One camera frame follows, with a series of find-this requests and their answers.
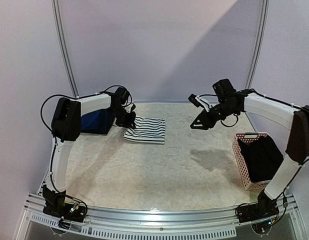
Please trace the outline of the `black white striped tank top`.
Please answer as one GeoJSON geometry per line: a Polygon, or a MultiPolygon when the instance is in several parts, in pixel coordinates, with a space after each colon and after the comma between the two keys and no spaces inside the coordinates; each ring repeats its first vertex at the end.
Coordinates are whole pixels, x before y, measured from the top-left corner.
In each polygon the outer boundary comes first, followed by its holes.
{"type": "Polygon", "coordinates": [[[145,144],[165,144],[166,121],[163,118],[149,118],[137,115],[135,128],[128,128],[123,138],[127,141],[145,144]]]}

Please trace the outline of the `black garment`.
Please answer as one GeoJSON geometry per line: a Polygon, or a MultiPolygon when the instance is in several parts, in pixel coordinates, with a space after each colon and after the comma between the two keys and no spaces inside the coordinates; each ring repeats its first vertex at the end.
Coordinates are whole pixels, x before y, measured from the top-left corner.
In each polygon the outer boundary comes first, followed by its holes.
{"type": "Polygon", "coordinates": [[[268,135],[260,136],[251,143],[241,139],[237,142],[251,182],[270,181],[284,160],[274,140],[268,135]]]}

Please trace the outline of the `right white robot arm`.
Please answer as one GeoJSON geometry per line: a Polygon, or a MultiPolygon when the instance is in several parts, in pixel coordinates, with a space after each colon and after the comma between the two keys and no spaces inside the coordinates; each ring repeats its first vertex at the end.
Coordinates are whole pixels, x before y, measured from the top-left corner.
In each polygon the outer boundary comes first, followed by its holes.
{"type": "Polygon", "coordinates": [[[211,130],[229,116],[248,114],[278,127],[282,133],[272,129],[270,132],[283,153],[274,177],[260,193],[260,202],[253,206],[253,214],[264,218],[272,211],[271,201],[282,196],[309,161],[309,105],[300,106],[257,92],[253,88],[236,90],[229,79],[221,79],[212,85],[215,104],[205,100],[205,94],[191,94],[190,103],[201,108],[190,127],[196,130],[211,130]]]}

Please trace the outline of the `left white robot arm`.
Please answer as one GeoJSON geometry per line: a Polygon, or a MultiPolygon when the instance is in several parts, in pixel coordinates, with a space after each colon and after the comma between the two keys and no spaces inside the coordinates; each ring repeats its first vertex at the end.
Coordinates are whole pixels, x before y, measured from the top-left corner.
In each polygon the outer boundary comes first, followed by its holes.
{"type": "Polygon", "coordinates": [[[66,190],[65,176],[74,142],[82,133],[106,135],[113,124],[122,128],[135,128],[136,113],[127,107],[130,92],[117,86],[82,97],[61,96],[51,121],[53,148],[50,160],[50,179],[47,187],[55,192],[66,190]]]}

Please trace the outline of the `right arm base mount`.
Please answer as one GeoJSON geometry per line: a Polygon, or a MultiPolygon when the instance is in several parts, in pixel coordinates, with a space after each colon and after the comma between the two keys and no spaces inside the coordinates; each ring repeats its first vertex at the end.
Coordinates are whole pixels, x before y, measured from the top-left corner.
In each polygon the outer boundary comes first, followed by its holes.
{"type": "Polygon", "coordinates": [[[234,214],[240,223],[253,222],[272,216],[278,217],[280,211],[277,201],[282,195],[284,195],[283,192],[274,199],[270,199],[262,190],[257,196],[256,203],[242,203],[236,207],[234,214]]]}

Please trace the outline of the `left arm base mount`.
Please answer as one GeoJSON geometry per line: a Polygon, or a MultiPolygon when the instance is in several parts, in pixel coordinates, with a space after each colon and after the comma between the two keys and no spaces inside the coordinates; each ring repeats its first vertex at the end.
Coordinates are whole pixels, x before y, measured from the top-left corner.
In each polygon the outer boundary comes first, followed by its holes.
{"type": "Polygon", "coordinates": [[[88,213],[88,206],[80,199],[74,199],[66,191],[50,190],[45,184],[42,187],[45,200],[43,213],[64,220],[82,223],[88,213]]]}

